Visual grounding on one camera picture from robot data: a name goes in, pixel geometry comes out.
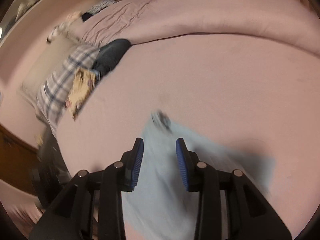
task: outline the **light blue cloth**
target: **light blue cloth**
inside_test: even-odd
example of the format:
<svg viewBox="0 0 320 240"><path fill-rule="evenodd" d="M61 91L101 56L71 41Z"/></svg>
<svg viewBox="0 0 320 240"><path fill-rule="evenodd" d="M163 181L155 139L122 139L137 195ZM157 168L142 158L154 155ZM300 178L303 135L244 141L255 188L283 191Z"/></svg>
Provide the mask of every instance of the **light blue cloth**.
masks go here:
<svg viewBox="0 0 320 240"><path fill-rule="evenodd" d="M122 193L122 202L124 220L145 240L194 238L198 193L186 192L182 184L175 152L177 138L183 138L188 150L218 170L245 171L262 191L271 180L273 159L248 156L220 146L171 122L160 112L152 114L142 138L144 155L138 185L133 192Z"/></svg>

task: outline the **brown wooden furniture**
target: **brown wooden furniture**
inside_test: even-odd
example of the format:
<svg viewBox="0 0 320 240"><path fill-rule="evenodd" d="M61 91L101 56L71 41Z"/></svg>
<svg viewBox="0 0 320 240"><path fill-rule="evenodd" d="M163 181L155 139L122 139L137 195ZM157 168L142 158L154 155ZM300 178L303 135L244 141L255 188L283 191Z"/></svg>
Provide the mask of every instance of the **brown wooden furniture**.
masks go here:
<svg viewBox="0 0 320 240"><path fill-rule="evenodd" d="M37 149L0 125L0 179L35 195L29 170L39 164L36 153Z"/></svg>

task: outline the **metal screw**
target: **metal screw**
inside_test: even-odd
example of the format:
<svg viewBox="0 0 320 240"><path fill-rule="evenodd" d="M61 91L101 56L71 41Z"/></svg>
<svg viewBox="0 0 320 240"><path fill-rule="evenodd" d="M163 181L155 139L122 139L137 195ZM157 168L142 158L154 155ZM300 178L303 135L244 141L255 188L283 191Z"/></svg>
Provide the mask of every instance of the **metal screw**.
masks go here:
<svg viewBox="0 0 320 240"><path fill-rule="evenodd" d="M89 173L89 172L86 171L86 170L81 170L81 171L78 172L78 176L79 176L80 178L82 178L82 177L86 176L88 173Z"/></svg>
<svg viewBox="0 0 320 240"><path fill-rule="evenodd" d="M114 166L115 168L121 168L121 167L123 166L123 163L122 163L122 162L115 162L115 163L113 164L113 166Z"/></svg>
<svg viewBox="0 0 320 240"><path fill-rule="evenodd" d="M241 170L235 170L233 174L236 175L237 177L241 177L243 175L243 172Z"/></svg>
<svg viewBox="0 0 320 240"><path fill-rule="evenodd" d="M204 169L207 166L207 164L204 162L198 162L197 166L198 166L198 168Z"/></svg>

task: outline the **yellow cloth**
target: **yellow cloth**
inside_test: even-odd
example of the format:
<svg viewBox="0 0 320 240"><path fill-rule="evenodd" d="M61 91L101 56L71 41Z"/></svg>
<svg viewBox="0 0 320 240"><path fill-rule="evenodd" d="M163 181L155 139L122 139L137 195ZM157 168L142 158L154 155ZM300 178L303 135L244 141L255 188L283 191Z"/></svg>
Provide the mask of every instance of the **yellow cloth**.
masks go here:
<svg viewBox="0 0 320 240"><path fill-rule="evenodd" d="M95 87L96 75L90 70L77 68L71 91L66 100L67 109L73 119Z"/></svg>

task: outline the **blue fabric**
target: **blue fabric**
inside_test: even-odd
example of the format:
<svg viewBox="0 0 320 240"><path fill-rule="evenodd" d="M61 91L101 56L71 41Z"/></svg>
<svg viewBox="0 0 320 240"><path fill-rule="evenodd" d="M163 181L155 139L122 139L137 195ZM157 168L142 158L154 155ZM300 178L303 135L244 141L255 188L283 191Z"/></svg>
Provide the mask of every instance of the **blue fabric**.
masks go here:
<svg viewBox="0 0 320 240"><path fill-rule="evenodd" d="M261 191L268 188L271 180L273 159L248 156L220 146L171 122L159 112L152 114L142 138L145 147L138 185L133 192L123 192L122 196L124 220L145 240L192 240L194 237L198 193L188 193L183 186L175 152L177 138L183 138L188 150L218 170L245 171Z"/></svg>

